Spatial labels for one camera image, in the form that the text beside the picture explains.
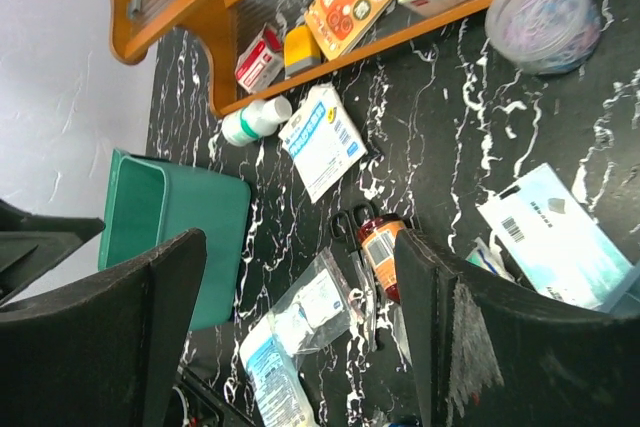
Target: round plastic container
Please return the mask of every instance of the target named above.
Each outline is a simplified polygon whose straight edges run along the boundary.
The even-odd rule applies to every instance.
[[[524,72],[579,67],[600,38],[593,0],[493,0],[485,29],[491,45]]]

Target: white pill bottle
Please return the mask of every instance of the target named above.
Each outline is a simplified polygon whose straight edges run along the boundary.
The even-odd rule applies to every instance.
[[[275,133],[278,125],[291,118],[293,109],[282,96],[254,100],[222,120],[222,135],[231,145],[243,147]]]

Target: bandage package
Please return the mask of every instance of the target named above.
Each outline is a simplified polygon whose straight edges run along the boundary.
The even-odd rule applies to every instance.
[[[266,317],[242,342],[240,359],[266,427],[317,426],[293,361],[279,347]]]
[[[367,152],[331,84],[312,87],[278,135],[313,203]]]
[[[479,207],[536,291],[611,312],[638,278],[548,164]]]

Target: plastic bag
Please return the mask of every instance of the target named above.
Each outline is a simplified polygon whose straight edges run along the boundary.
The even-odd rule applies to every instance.
[[[374,410],[369,427],[385,427],[388,425],[387,416],[381,410]]]
[[[393,314],[393,331],[396,333],[396,341],[400,352],[409,365],[413,365],[411,362],[411,352],[409,351],[409,341],[407,340],[407,328],[404,325],[404,314],[402,313],[402,307],[398,306]]]
[[[267,314],[271,329],[296,365],[327,347],[362,318],[331,252],[324,249]]]

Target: brown medicine bottle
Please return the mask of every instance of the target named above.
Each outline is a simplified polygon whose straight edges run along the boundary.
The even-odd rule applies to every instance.
[[[387,297],[397,303],[400,303],[400,294],[393,249],[398,232],[405,228],[398,214],[385,214],[365,222],[358,231],[358,241],[373,267],[378,282]]]

